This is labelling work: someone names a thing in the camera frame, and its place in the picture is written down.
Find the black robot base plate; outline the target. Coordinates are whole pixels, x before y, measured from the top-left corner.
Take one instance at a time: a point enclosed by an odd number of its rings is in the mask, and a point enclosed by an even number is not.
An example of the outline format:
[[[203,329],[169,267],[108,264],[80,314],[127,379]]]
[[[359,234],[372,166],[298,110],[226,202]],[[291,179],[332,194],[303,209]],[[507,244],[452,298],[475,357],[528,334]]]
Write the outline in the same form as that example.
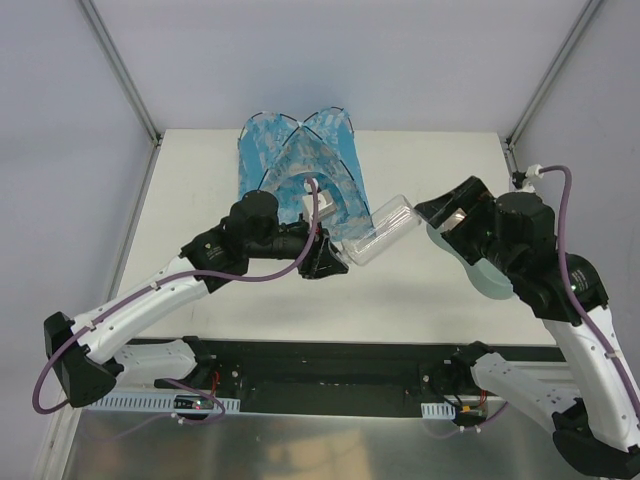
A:
[[[244,413],[417,418],[424,403],[478,393],[469,366],[492,347],[198,340],[181,383]]]

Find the blue patterned pet tent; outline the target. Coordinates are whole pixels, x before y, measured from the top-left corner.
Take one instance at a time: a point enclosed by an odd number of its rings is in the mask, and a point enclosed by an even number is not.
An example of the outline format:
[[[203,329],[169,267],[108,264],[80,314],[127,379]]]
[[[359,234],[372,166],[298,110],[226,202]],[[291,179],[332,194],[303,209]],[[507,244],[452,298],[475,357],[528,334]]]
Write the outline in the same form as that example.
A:
[[[238,196],[252,190],[268,191],[278,200],[280,221],[293,223],[303,210],[308,177],[317,181],[319,191],[328,190],[338,206],[334,215],[322,221],[333,241],[339,242],[352,229],[369,223],[371,211],[366,190],[358,188],[327,147],[304,134],[295,135],[285,146],[257,188],[240,192],[238,178]]]

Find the clear plastic water bottle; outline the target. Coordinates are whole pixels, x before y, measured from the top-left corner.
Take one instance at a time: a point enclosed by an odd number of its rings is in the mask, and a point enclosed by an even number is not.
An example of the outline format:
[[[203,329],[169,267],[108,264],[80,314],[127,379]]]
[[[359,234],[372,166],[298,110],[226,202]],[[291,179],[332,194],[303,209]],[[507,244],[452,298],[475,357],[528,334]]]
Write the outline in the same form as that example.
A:
[[[420,215],[404,195],[396,195],[370,216],[369,223],[352,229],[341,240],[346,263],[364,267],[419,227]]]

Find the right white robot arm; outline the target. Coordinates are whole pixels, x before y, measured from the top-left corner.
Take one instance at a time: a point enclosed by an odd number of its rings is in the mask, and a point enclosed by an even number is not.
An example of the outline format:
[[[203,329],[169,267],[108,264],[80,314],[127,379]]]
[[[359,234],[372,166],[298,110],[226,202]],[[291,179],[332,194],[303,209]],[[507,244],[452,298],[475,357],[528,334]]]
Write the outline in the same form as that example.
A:
[[[554,338],[577,390],[544,384],[480,341],[456,352],[432,386],[498,395],[545,429],[583,475],[638,476],[639,388],[599,274],[585,258],[567,253],[554,210],[534,192],[494,197],[475,176],[415,209],[465,263],[485,260],[506,276]]]

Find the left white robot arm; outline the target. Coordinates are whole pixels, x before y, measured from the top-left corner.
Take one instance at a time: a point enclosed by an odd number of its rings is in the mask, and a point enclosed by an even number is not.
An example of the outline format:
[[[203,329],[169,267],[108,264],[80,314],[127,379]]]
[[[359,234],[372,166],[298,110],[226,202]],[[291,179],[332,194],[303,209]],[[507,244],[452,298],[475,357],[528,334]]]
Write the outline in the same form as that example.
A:
[[[55,373],[66,404],[88,406],[124,386],[180,380],[191,389],[204,387],[213,356],[197,338],[164,344],[131,341],[179,307],[232,281],[252,282],[247,274],[252,259],[289,261],[273,279],[297,271],[315,280],[349,270],[318,220],[301,217],[282,224],[276,197],[253,190],[217,226],[197,235],[130,292],[73,318],[56,312],[45,320],[45,369]]]

